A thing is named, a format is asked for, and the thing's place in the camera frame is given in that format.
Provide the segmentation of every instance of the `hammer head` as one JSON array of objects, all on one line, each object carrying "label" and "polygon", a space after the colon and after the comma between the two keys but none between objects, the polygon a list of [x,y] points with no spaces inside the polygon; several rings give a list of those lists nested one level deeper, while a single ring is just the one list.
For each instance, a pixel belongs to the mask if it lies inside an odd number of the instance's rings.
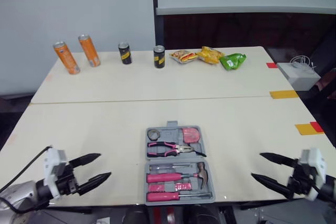
[{"label": "hammer head", "polygon": [[198,177],[202,180],[201,189],[208,183],[208,172],[204,167],[204,162],[197,163],[199,172],[197,173]]}]

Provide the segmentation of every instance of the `can lid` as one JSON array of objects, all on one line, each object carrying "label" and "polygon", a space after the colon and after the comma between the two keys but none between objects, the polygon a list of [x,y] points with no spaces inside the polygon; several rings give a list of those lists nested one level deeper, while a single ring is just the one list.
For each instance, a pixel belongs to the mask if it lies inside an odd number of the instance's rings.
[{"label": "can lid", "polygon": [[90,38],[88,34],[82,34],[81,36],[78,37],[79,40],[87,40],[88,38]]},{"label": "can lid", "polygon": [[60,47],[63,47],[63,46],[65,46],[65,42],[64,41],[58,41],[55,44],[53,44],[54,48],[60,48]]},{"label": "can lid", "polygon": [[164,46],[156,46],[153,50],[154,52],[164,52]]},{"label": "can lid", "polygon": [[124,49],[124,48],[128,48],[130,46],[130,44],[128,44],[127,42],[123,41],[123,42],[120,42],[118,44],[118,48],[121,48],[121,49]]}]

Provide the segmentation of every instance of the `plastic tray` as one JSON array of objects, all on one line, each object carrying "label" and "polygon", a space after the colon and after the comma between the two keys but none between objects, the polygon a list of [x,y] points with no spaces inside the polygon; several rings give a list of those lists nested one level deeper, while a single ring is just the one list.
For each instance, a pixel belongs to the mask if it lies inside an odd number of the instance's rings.
[{"label": "plastic tray", "polygon": [[[147,143],[155,142],[175,142],[178,145],[187,145],[183,142],[182,128],[193,127],[196,128],[200,133],[200,140],[198,143],[191,143],[190,146],[194,147],[198,152],[205,154],[204,142],[201,133],[201,129],[198,126],[178,126],[177,121],[168,121],[167,127],[151,127],[146,130],[146,154],[147,152],[166,152],[169,149],[167,147],[147,147]],[[156,129],[160,133],[160,138],[157,141],[151,141],[148,136],[148,130]],[[145,183],[144,183],[144,193],[145,193],[145,204],[148,206],[157,205],[185,205],[185,204],[205,204],[213,203],[215,201],[215,191],[213,186],[213,181],[211,178],[211,172],[209,165],[204,157],[197,155],[195,152],[191,153],[179,153],[178,156],[167,156],[167,157],[147,157],[149,161],[145,165]],[[201,189],[202,179],[198,177],[182,178],[180,180],[171,182],[157,182],[148,183],[148,174],[161,174],[161,173],[181,173],[181,174],[197,174],[199,169],[197,167],[198,163],[204,163],[205,169],[208,175],[208,181]],[[163,169],[153,169],[154,166],[182,166],[188,165],[188,167],[178,167],[178,168],[163,168]],[[176,190],[177,183],[190,183],[190,190]],[[149,186],[157,186],[157,191],[149,191]],[[180,197],[179,200],[169,200],[169,201],[148,201],[148,193],[159,193],[159,192],[175,193],[179,192],[180,195],[190,195],[199,193],[211,193],[210,196],[193,196],[193,197]]]}]

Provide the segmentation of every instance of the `green snack bag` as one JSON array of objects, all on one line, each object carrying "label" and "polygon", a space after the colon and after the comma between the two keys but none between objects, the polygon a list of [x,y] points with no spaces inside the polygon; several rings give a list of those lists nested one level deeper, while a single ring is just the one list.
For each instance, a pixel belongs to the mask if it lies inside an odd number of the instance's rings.
[{"label": "green snack bag", "polygon": [[226,70],[237,69],[245,61],[246,55],[232,54],[220,57],[219,60]]}]

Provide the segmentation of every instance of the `hammer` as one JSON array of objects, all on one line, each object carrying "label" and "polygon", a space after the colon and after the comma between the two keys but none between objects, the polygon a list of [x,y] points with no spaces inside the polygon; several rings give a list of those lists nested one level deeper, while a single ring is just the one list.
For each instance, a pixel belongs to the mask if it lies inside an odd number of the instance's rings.
[{"label": "hammer", "polygon": [[162,174],[147,174],[147,183],[165,182],[165,181],[176,181],[183,178],[200,178],[202,180],[201,189],[208,182],[208,172],[204,167],[204,163],[197,163],[199,169],[198,173],[193,174],[181,174],[181,173],[162,173]]}]

